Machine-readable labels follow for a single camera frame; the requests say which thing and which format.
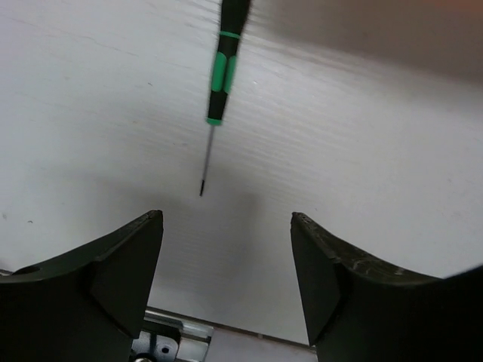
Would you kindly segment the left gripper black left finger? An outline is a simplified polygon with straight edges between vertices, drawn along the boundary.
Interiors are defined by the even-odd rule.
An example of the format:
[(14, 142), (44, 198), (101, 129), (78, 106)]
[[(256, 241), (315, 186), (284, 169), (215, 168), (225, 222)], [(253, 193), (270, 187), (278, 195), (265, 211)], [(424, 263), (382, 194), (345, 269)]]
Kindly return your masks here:
[(127, 361), (143, 326), (163, 213), (1, 277), (3, 361)]

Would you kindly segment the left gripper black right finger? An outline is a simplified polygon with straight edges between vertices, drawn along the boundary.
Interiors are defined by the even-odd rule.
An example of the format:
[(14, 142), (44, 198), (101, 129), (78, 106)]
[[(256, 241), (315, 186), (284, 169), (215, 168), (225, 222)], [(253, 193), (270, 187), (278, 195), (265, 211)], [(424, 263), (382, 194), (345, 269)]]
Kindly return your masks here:
[(480, 361), (482, 269), (435, 278), (332, 235), (304, 213), (291, 245), (320, 361)]

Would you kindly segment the black green precision screwdriver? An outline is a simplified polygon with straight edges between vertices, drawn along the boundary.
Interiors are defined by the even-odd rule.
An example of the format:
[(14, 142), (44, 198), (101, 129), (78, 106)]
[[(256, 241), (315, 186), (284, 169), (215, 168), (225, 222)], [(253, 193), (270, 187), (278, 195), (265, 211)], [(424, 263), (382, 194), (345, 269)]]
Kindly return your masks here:
[(206, 122), (209, 125), (202, 181), (199, 194), (203, 195), (211, 160), (211, 150), (217, 127), (223, 123), (223, 114), (235, 77), (238, 46), (251, 9), (251, 0), (222, 0), (217, 51), (211, 72), (210, 96)]

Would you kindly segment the pink plastic toolbox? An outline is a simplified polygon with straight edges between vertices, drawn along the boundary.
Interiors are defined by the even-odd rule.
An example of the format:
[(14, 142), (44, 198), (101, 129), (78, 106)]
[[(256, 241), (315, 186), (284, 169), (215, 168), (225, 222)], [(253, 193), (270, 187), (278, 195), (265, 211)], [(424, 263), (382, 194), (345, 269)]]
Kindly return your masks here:
[(258, 1), (282, 38), (482, 82), (482, 4), (455, 1)]

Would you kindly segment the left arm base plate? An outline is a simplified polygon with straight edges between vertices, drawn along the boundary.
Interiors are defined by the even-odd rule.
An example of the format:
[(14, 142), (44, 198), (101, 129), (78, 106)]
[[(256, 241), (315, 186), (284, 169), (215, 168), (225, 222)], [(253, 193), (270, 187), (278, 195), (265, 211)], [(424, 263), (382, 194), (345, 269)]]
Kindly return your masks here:
[(130, 361), (204, 361), (214, 327), (202, 321), (148, 307)]

